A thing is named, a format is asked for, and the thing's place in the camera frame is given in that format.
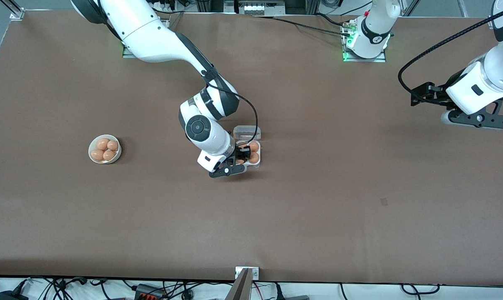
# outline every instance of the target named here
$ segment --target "black cable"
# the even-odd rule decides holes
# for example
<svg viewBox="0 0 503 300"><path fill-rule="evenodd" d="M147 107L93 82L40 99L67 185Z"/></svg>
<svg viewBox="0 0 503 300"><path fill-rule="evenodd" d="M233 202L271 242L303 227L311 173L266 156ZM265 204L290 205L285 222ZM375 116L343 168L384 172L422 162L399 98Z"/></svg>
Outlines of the black cable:
<svg viewBox="0 0 503 300"><path fill-rule="evenodd" d="M253 135L251 136L251 138L246 142L246 144L248 144L249 142L253 141L253 139L255 138L255 135L257 135L257 128L259 127L259 118L257 117L257 110L255 110L255 106L253 106L253 104L248 99L246 99L245 97L242 97L238 93L235 93L235 92L230 91L230 90L222 89L221 87L215 87L214 85L212 85L210 83L207 83L207 85L210 86L210 87L212 87L213 89L217 89L219 91L222 91L222 92L225 92L225 93L229 93L231 95L239 97L240 99L246 101L246 103L252 108L253 114L255 115L255 131L254 131Z"/></svg>
<svg viewBox="0 0 503 300"><path fill-rule="evenodd" d="M183 294L181 294L181 300L185 300L185 290L186 290L186 282L183 281Z"/></svg>
<svg viewBox="0 0 503 300"><path fill-rule="evenodd" d="M16 297L17 297L17 296L20 296L20 295L21 295L21 290L23 289L23 285L25 284L25 282L26 282L26 281L27 281L27 279L23 279L23 281L22 281L22 282L20 282L20 283L19 283L19 284L15 287L15 289L13 289L12 294L13 294L14 296L16 296Z"/></svg>
<svg viewBox="0 0 503 300"><path fill-rule="evenodd" d="M360 9L360 8L364 8L366 5L368 5L368 4L370 4L370 3L372 3L372 1L368 2L367 4L365 4L365 5L363 5L363 6L360 6L360 7L358 7L358 8L354 8L354 9L353 9L353 10L351 10L351 11L347 11L347 12L345 12L345 13L341 14L341 15L346 15L346 14L348 14L348 13L352 12L352 11L356 11L356 10L358 10L358 9ZM319 16L323 17L324 19L326 19L326 21L328 21L329 23L331 23L331 24L333 24L333 25L342 26L342 22L335 22L335 21L333 21L332 19L330 19L327 15L325 15L325 14L323 14L323 13L321 13L321 12L317 12L317 13L315 13L315 15L319 15Z"/></svg>
<svg viewBox="0 0 503 300"><path fill-rule="evenodd" d="M178 292L177 294L175 294L175 295L173 295L173 296L169 297L169 298L168 298L168 300L170 300L170 299L172 299L172 298L175 298L175 297L177 297L177 296L179 296L179 295L183 294L185 291L187 291L187 290L191 290L191 289L193 289L193 288L197 287L198 285L203 285L203 283L198 283L198 284L196 284L196 285L191 286L190 288L187 288L187 289L183 290L182 292Z"/></svg>
<svg viewBox="0 0 503 300"><path fill-rule="evenodd" d="M347 34L347 33L343 33L343 32L334 32L334 31L331 31L331 30L322 29L322 28L318 28L318 27L312 27L312 26L310 26L310 25L304 25L304 24L296 23L296 22L289 21L289 20L278 19L278 18L276 18L276 17L270 17L269 19L272 19L272 20L277 20L277 21L281 21L281 22L286 22L286 23L290 23L290 24L293 24L293 25L296 25L296 26L301 26L301 27L309 28L309 29L316 30L316 31L319 31L319 32L325 32L325 33L337 34L337 35L346 36L346 37L349 37L349 36L350 36L350 35L349 35L349 34Z"/></svg>
<svg viewBox="0 0 503 300"><path fill-rule="evenodd" d="M279 283L274 283L276 285L276 290L278 291L278 296L276 298L276 300L284 300L284 296L283 296L283 291L282 291L282 288L281 286L279 285Z"/></svg>
<svg viewBox="0 0 503 300"><path fill-rule="evenodd" d="M49 287L48 287L48 290L46 291L46 293L44 294L44 298L43 300L46 300L47 296L48 296L48 293L50 292L51 290L51 287L53 286L53 283L50 283Z"/></svg>
<svg viewBox="0 0 503 300"><path fill-rule="evenodd" d="M413 291L415 291L415 292L408 292L408 291L406 291L405 287L404 287L405 285L409 285L413 289ZM431 294L435 294L436 292L439 292L440 285L437 285L437 288L435 290L431 290L429 292L419 292L417 290L417 288L414 285L410 284L410 283L402 283L400 285L400 288L402 289L402 291L404 293L406 293L408 295L411 295L411 296L417 296L418 300L421 300L421 298L420 298L421 295L431 295Z"/></svg>
<svg viewBox="0 0 503 300"><path fill-rule="evenodd" d="M319 16L323 17L324 19L326 19L326 21L328 21L329 23L331 23L333 25L342 26L342 22L335 22L321 12L317 12L317 13L315 13L315 15L319 15Z"/></svg>
<svg viewBox="0 0 503 300"><path fill-rule="evenodd" d="M417 57L411 59L408 63L406 63L401 69L400 71L398 72L398 81L400 81L400 84L402 85L402 87L408 91L411 96L415 97L416 99L418 99L418 101L421 101L421 102L429 102L429 103L433 103L433 104L438 104L437 101L431 101L431 100L427 100L427 99L424 99L422 97L420 97L419 95L415 94L415 92L413 92L412 89L410 89L404 82L403 78L402 78L402 74L404 74L404 71L410 66L412 65L413 63L415 63L417 60L421 59L422 57L426 56L428 53L432 52L433 50L451 42L452 40L455 40L456 38L459 38L460 36L463 36L464 34L467 34L468 32L471 32L472 30L486 24L486 23L489 23L491 22L492 20L494 19L498 19L499 17L503 16L503 11L500 12L500 13L497 13L496 15L493 15L491 17L488 17L478 23L475 23L474 25L472 26L469 26L465 29L463 29L462 31L442 40L441 42L431 46L429 49L427 49L426 51L424 51L423 53L420 53Z"/></svg>
<svg viewBox="0 0 503 300"><path fill-rule="evenodd" d="M107 300L112 300L109 295L107 295L107 292L105 292L105 287L103 287L103 283L101 284L101 291L103 292L103 295L105 295L105 298L107 298Z"/></svg>
<svg viewBox="0 0 503 300"><path fill-rule="evenodd" d="M171 11L171 12L166 12L166 11L158 11L158 10L156 10L156 9L154 9L154 8L153 8L153 10L154 10L154 11L156 11L156 12L165 13L165 14L167 14L167 15L171 15L171 14L173 14L173 13L186 12L186 11Z"/></svg>
<svg viewBox="0 0 503 300"><path fill-rule="evenodd" d="M153 289L153 290L151 290L149 293L147 293L147 295L151 295L151 296L153 296L153 294L152 294L152 293L153 293L153 292L157 292L158 290L164 290L164 291L166 292L166 288L175 287L175 286L177 286L177 285L179 285L179 286L178 286L178 287L176 287L176 288L174 288L174 289L173 289L170 293L166 293L166 296L168 297L170 294L172 294L173 292L175 292L175 290L177 290L177 289L181 288L181 286L183 286L183 285L182 285L182 284L180 284L180 283L176 283L175 285L170 285L169 287L165 287L165 286L164 286L164 281L163 281L163 287L162 287L162 288Z"/></svg>
<svg viewBox="0 0 503 300"><path fill-rule="evenodd" d="M340 15L347 15L347 14L349 14L349 13L350 13L350 12L352 12L352 11L356 11L356 10L358 10L358 9L360 9L360 8L364 8L365 6L367 6L367 5L368 5L368 4L370 4L370 3L372 3L372 1L368 2L367 4L363 4L363 5L361 5L361 6L360 6L360 7L358 7L358 8L354 8L354 9L352 9L351 11L347 11L347 12L345 12L345 13L342 13L342 14L340 14Z"/></svg>
<svg viewBox="0 0 503 300"><path fill-rule="evenodd" d="M125 285L127 285L130 289L133 289L133 285L129 285L124 279L122 279L123 283Z"/></svg>
<svg viewBox="0 0 503 300"><path fill-rule="evenodd" d="M105 292L105 287L103 286L103 283L106 283L107 279L106 278L98 278L98 279L92 279L90 280L90 284L93 285L94 287L101 285L101 291L103 292L103 295L107 300L112 300L109 295L107 295L107 292Z"/></svg>
<svg viewBox="0 0 503 300"><path fill-rule="evenodd" d="M342 282L339 283L339 285L341 285L342 296L345 298L345 300L348 300L348 298L346 297L346 294L345 294L345 288L342 286Z"/></svg>

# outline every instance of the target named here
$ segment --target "white floor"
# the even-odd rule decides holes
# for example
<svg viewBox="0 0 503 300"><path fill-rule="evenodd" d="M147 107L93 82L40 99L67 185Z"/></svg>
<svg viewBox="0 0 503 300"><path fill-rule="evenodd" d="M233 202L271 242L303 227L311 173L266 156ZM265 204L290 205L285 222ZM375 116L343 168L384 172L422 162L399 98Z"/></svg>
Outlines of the white floor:
<svg viewBox="0 0 503 300"><path fill-rule="evenodd" d="M13 290L23 280L23 278L0 278L0 292ZM153 287L162 287L161 281L131 281L129 285L140 283ZM166 281L165 285L171 286L175 283ZM37 300L48 283L43 279L32 279L23 287L22 295L30 300ZM264 300L275 298L277 295L276 286L269 282L258 282L261 295ZM280 283L283 294L286 298L307 295L310 300L343 300L340 285L336 283ZM104 284L105 291L110 298L133 299L135 292L127 287L122 281L110 280ZM399 285L358 285L343 284L348 300L416 300L416 296L410 296L402 292ZM193 289L193 300L214 300L225 299L230 290L229 285L208 285L203 284ZM433 286L417 285L419 292L426 292L435 289ZM66 291L73 300L105 300L105 296L100 286L92 286L90 282L86 285L73 283L68 285ZM251 291L251 300L261 300L256 289ZM55 292L48 294L48 300L52 300ZM503 300L503 287L454 287L441 286L439 292L432 295L422 295L422 300Z"/></svg>

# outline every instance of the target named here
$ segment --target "power adapter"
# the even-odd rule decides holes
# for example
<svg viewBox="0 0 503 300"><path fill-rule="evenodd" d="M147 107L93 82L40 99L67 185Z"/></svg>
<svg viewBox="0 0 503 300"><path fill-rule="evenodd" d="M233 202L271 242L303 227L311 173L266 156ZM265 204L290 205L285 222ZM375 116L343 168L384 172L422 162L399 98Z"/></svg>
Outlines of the power adapter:
<svg viewBox="0 0 503 300"><path fill-rule="evenodd" d="M17 295L11 290L0 292L0 300L29 300L26 296Z"/></svg>
<svg viewBox="0 0 503 300"><path fill-rule="evenodd" d="M29 300L29 298L21 294L21 289L26 281L27 279L20 282L15 290L4 290L3 292L0 292L0 300Z"/></svg>

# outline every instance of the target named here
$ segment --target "white bowl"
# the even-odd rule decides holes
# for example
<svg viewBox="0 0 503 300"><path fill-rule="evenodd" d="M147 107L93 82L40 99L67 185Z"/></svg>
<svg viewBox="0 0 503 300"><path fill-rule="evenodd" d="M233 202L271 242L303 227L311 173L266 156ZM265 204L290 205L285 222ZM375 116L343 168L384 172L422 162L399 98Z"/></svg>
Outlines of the white bowl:
<svg viewBox="0 0 503 300"><path fill-rule="evenodd" d="M103 138L108 138L110 140L115 140L118 142L118 151L116 152L116 155L113 157L113 159L111 159L110 161L97 161L90 156L90 152L96 149L96 143ZM103 164L113 163L120 157L121 154L122 154L122 146L120 145L120 141L112 135L100 135L99 137L93 139L92 142L90 143L90 146L88 146L88 157L90 158L91 161L95 163L103 163Z"/></svg>

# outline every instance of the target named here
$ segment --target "floor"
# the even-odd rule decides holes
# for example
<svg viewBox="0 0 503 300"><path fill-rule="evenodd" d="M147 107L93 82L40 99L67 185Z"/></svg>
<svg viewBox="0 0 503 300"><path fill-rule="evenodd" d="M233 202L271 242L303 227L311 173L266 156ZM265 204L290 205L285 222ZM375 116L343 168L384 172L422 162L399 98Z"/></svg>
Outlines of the floor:
<svg viewBox="0 0 503 300"><path fill-rule="evenodd" d="M334 14L340 14L357 6L364 4L366 0L345 0L343 7L339 8ZM65 9L71 8L69 0L19 0L18 3L27 9ZM470 17L484 17L489 14L492 0L465 0L465 6ZM330 8L321 8L321 11L328 12ZM355 13L362 13L364 8ZM0 44L9 24L10 12L0 2ZM433 17L459 17L460 12L456 1L454 0L422 0L415 10L414 16L433 16ZM4 290L13 290L22 279L19 278L0 278L0 292ZM146 283L146 281L130 281L130 284ZM43 280L32 280L25 286L23 294L31 299L36 299L46 287ZM149 282L154 287L160 287L161 282ZM276 288L271 283L264 283L261 287L263 299L276 297ZM106 292L111 298L133 298L133 292L127 288L121 281L110 281L105 284ZM282 290L286 297L307 295L311 300L341 300L343 296L340 291L340 285L335 283L282 283ZM194 298L198 300L212 300L225 298L229 285L201 285L194 289ZM349 300L366 299L416 299L402 292L399 285L359 285L344 284L346 298ZM433 287L418 286L420 291L434 289ZM74 300L97 300L105 299L100 287L94 287L90 284L76 285L68 287L68 292ZM260 300L259 294L252 292L252 300ZM423 299L458 299L458 300L481 300L496 299L503 300L503 288L501 287L452 287L443 286L440 291L433 295L422 296Z"/></svg>

